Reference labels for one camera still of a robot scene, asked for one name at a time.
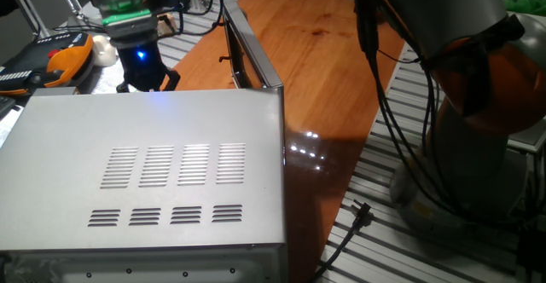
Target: power cord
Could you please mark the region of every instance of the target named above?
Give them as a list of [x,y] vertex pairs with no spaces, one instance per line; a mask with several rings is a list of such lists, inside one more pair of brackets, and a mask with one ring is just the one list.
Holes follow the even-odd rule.
[[349,241],[351,241],[352,236],[356,234],[361,228],[368,227],[372,223],[372,220],[374,219],[374,214],[369,212],[369,210],[371,210],[371,206],[366,203],[362,204],[356,200],[353,200],[353,202],[354,204],[351,205],[351,213],[353,213],[356,218],[352,222],[351,228],[349,228],[347,235],[341,241],[340,245],[338,245],[338,247],[335,249],[334,254],[332,254],[328,261],[326,261],[326,263],[323,264],[320,269],[318,269],[318,271],[313,275],[308,283],[313,283],[320,279],[322,275],[326,272],[326,270],[332,267],[332,264],[345,249]]
[[398,60],[398,59],[390,56],[389,54],[385,53],[384,51],[382,51],[380,49],[378,49],[377,51],[380,52],[382,55],[384,55],[386,58],[390,59],[391,61],[396,61],[396,62],[399,62],[399,63],[402,63],[402,64],[412,64],[412,63],[417,63],[417,62],[421,61],[420,57],[417,57],[416,59],[414,59],[412,61],[401,61],[401,60]]
[[[202,14],[205,14],[207,13],[208,11],[210,11],[210,9],[212,8],[212,1],[210,2],[209,4],[209,8],[206,12],[204,13],[198,13],[197,15],[202,15]],[[172,34],[167,34],[167,35],[162,35],[160,37],[158,37],[158,39],[163,39],[163,38],[170,38],[170,37],[174,37],[174,36],[180,36],[180,35],[189,35],[189,36],[196,36],[196,37],[200,37],[200,36],[205,36],[211,32],[213,32],[217,26],[219,26],[221,24],[221,20],[222,20],[222,15],[224,13],[224,0],[220,0],[220,10],[218,11],[218,17],[216,19],[216,21],[214,23],[212,23],[212,26],[209,30],[205,31],[205,32],[185,32],[184,30],[180,30],[179,32],[176,32],[176,33],[172,33]],[[166,12],[172,12],[172,11],[177,11],[178,14],[180,15],[180,22],[182,23],[183,22],[183,14],[182,14],[182,11],[180,8],[178,9],[170,9],[170,10],[167,10],[167,11],[164,11],[164,12],[161,12],[161,13],[166,13]]]

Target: white object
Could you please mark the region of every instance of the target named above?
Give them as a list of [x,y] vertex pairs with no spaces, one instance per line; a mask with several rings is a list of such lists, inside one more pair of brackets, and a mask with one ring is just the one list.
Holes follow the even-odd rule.
[[95,66],[113,66],[116,63],[116,49],[104,36],[93,37],[93,54]]

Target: silver metal casing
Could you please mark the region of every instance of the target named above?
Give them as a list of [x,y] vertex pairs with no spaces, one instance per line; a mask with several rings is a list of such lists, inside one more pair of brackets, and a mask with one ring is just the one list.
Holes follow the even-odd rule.
[[161,260],[285,281],[281,92],[33,97],[0,149],[0,252],[62,282]]

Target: metal slotted platform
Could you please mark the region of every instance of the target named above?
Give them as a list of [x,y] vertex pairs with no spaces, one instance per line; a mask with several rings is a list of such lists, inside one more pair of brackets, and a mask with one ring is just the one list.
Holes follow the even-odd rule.
[[[417,56],[406,45],[401,59]],[[427,81],[419,65],[398,64],[387,95],[392,112],[414,150],[421,144]],[[392,207],[389,183],[402,164],[378,113],[322,254],[325,262],[354,220],[353,200],[372,207],[375,220],[362,228],[322,282],[515,282],[518,237],[432,240],[407,226]]]

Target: electronic device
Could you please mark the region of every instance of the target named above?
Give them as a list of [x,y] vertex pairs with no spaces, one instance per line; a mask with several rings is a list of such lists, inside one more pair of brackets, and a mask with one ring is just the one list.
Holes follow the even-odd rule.
[[5,117],[14,106],[14,99],[0,95],[0,120],[2,120],[2,118]]
[[6,282],[288,281],[282,82],[224,2],[246,89],[31,97],[0,149]]
[[92,49],[93,39],[84,32],[36,39],[3,65],[0,95],[28,95],[36,88],[77,86],[94,66]]

